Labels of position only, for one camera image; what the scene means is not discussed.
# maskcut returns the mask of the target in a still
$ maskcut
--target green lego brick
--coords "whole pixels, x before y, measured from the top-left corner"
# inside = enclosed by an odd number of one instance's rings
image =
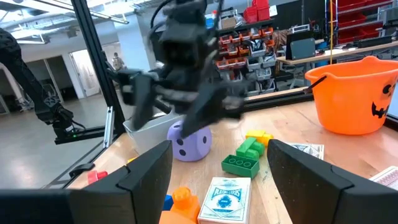
[[[246,157],[249,159],[254,159],[255,161],[258,161],[260,159],[260,154],[256,150],[248,149],[244,156],[241,157]]]
[[[250,149],[256,150],[260,156],[263,155],[264,151],[266,150],[266,147],[263,145],[263,143],[259,142],[254,142],[251,146]]]
[[[256,138],[247,138],[242,145],[238,147],[236,150],[236,155],[244,157],[246,151],[250,148],[250,146],[256,142]]]
[[[227,156],[221,163],[221,167],[225,172],[252,179],[260,170],[259,161],[234,155]]]

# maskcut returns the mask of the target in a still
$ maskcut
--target dollar bill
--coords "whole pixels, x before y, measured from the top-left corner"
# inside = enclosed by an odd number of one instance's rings
[[[325,155],[325,146],[321,144],[309,144],[309,143],[291,143],[287,142],[293,146],[294,148],[303,151],[311,156],[315,156],[318,159],[323,160],[323,156]]]

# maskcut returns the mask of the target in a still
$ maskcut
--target bucket handle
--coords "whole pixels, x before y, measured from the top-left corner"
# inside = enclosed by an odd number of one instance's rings
[[[313,83],[312,85],[310,85],[308,88],[304,89],[304,93],[306,93],[306,94],[307,94],[307,93],[312,93],[312,89],[313,89],[314,87],[316,87],[319,83],[321,83],[322,81],[324,81],[326,77],[327,77],[327,76],[324,75],[324,76],[322,76],[321,78],[319,78],[315,83]]]

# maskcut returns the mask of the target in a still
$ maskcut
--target purple die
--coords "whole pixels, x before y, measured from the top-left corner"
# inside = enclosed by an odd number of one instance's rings
[[[211,131],[205,127],[185,139],[181,138],[182,122],[177,121],[169,128],[167,139],[173,142],[174,158],[184,161],[198,161],[204,158],[211,147]]]

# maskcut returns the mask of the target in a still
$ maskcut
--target person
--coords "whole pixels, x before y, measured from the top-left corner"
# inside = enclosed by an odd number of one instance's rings
[[[112,59],[113,68],[116,71],[119,71],[120,69],[124,68],[124,62],[121,58],[119,58],[119,55],[117,52],[115,52],[113,55],[114,55],[114,57]]]

